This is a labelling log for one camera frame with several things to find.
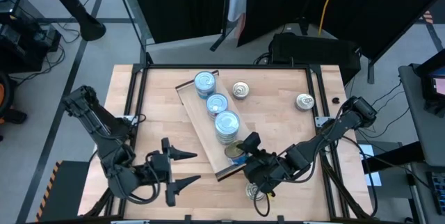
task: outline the table leg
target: table leg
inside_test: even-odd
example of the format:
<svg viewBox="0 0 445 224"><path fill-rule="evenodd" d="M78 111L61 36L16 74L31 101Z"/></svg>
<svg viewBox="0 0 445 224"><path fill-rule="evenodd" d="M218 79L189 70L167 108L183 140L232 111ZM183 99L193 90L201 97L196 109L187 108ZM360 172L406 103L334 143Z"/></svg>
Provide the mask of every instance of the table leg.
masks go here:
<svg viewBox="0 0 445 224"><path fill-rule="evenodd" d="M418 141L415 143L404 145L395 150L375 155L374 157L382 159L394 165L403 165L413 161L423 161L425 159L425 157L423 156L421 144ZM369 171L366 169L364 163L365 160L362 160L362 166L365 174L373 173L391 167L390 165L385 164L375 159L374 157L369 157L366 159L369 164Z"/></svg>

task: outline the tin can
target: tin can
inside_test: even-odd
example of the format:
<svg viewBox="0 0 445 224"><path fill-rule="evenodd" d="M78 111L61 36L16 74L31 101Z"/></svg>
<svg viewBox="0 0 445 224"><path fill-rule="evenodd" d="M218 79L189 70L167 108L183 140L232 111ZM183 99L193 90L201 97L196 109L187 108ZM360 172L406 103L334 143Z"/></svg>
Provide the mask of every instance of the tin can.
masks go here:
<svg viewBox="0 0 445 224"><path fill-rule="evenodd" d="M249 86L244 82L236 82L232 92L235 99L245 99L249 94Z"/></svg>
<svg viewBox="0 0 445 224"><path fill-rule="evenodd" d="M232 111L219 113L215 118L216 138L223 145L236 139L239 130L239 117Z"/></svg>
<svg viewBox="0 0 445 224"><path fill-rule="evenodd" d="M210 72L199 72L195 76L195 87L197 94L201 99L207 99L210 95L215 93L216 79Z"/></svg>
<svg viewBox="0 0 445 224"><path fill-rule="evenodd" d="M210 95L209 98L207 98L206 107L210 118L215 120L215 117L219 113L227 110L229 107L229 101L224 95L221 94Z"/></svg>
<svg viewBox="0 0 445 224"><path fill-rule="evenodd" d="M232 165L244 164L247 159L245 152L237 148L237 145L241 143L243 143L243 141L234 141L224 149L224 154Z"/></svg>
<svg viewBox="0 0 445 224"><path fill-rule="evenodd" d="M249 199L253 200L255 197L255 193L258 190L258 186L255 183L248 183L245 186L245 194L249 197ZM265 193L259 191L257 194L257 200L263 200Z"/></svg>
<svg viewBox="0 0 445 224"><path fill-rule="evenodd" d="M295 100L295 107L300 111L308 111L314 107L314 104L314 98L308 94L301 94Z"/></svg>

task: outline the metal bracket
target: metal bracket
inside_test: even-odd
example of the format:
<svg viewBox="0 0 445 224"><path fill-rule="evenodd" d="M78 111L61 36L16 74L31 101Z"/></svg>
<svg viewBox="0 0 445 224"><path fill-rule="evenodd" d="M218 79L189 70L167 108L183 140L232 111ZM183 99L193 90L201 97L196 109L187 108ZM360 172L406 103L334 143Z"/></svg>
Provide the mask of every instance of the metal bracket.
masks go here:
<svg viewBox="0 0 445 224"><path fill-rule="evenodd" d="M325 124L328 120L334 119L333 117L315 117L315 126L316 127L322 127L323 124Z"/></svg>

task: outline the wooden tray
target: wooden tray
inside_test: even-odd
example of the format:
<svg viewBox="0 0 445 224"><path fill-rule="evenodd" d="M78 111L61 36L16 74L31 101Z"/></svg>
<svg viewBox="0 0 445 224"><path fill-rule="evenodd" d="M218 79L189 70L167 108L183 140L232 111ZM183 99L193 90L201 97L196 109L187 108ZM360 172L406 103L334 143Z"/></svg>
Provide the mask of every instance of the wooden tray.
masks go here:
<svg viewBox="0 0 445 224"><path fill-rule="evenodd" d="M222 81L219 79L218 71L212 72L216 78L216 92L224 95L229 102L229 110L233 111L240 119L239 130L236 135L237 140L244 141L251 131L241 118L232 96L225 89ZM200 139L202 147L206 152L207 158L210 161L211 167L215 172L216 179L221 181L230 175L238 172L244 165L232 165L224 154L225 145L219 143L216 138L215 122L209 117L207 113L206 100L201 99L192 81L186 82L176 87L179 98L187 110L187 114L193 123L196 134Z"/></svg>

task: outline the wooden board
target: wooden board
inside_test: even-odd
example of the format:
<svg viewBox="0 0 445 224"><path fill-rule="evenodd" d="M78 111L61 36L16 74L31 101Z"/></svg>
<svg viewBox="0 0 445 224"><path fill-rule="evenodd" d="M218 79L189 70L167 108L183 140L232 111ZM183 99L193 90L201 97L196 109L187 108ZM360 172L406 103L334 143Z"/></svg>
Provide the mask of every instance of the wooden board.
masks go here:
<svg viewBox="0 0 445 224"><path fill-rule="evenodd" d="M332 98L339 97L341 102L346 100L339 68L323 66L322 70L330 113L334 115L339 104L333 104ZM242 173L237 173L221 182L216 180L186 109L175 90L175 86L190 81L199 71L149 70L142 109L147 121L141 123L139 128L135 164L143 163L145 155L158 150L161 147L161 138L168 136L176 148L198 153L193 159L172 162L174 178L180 179L192 175L201 175L202 178L177 196L176 207L167 207L165 196L161 193L159 198L149 205L135 205L128 202L124 217L183 220L185 214L191 214L194 220L264 221L276 220L276 215L284 215L287 221L328 221L329 214L319 161L314 176L307 183L281 183L276 188L277 197L272 199L271 212L267 218L258 216L253 209L252 201L246 198L244 186L247 180ZM124 111L130 76L130 65L115 66L105 103L105 108L114 115L122 115ZM293 106L293 98L307 92L304 71L220 70L220 77L228 90L236 81L244 81L250 85L249 100L236 100L234 103L249 130L259 132L267 150L281 151L292 143L307 141L314 136L312 114L299 112ZM137 91L135 92L133 105L136 104L138 96ZM348 136L353 138L353 132L348 133ZM345 187L370 214L372 206L357 148L352 143L340 141L338 153ZM79 214L86 213L106 187L102 168L95 158L90 165ZM151 189L141 187L135 193L146 197L151 194ZM264 203L259 203L262 211L266 210ZM115 202L113 213L117 213L117 207L118 203Z"/></svg>
<svg viewBox="0 0 445 224"><path fill-rule="evenodd" d="M216 79L216 93L220 93L227 98L228 110L233 111L240 119L239 130L236 135L237 140L244 141L250 133L252 133L247 125L244 123L242 115L239 113L232 96L227 92L223 82L218 74ZM204 148L211 167L215 173L216 179L221 181L228 175L232 174L234 170L243 165L232 165L224 154L226 145L219 143L216 138L215 122L209 117L207 113L206 100L201 99L196 93L195 84L188 83L185 86L177 88L179 98L187 110L187 114L193 123L193 127L197 136Z"/></svg>

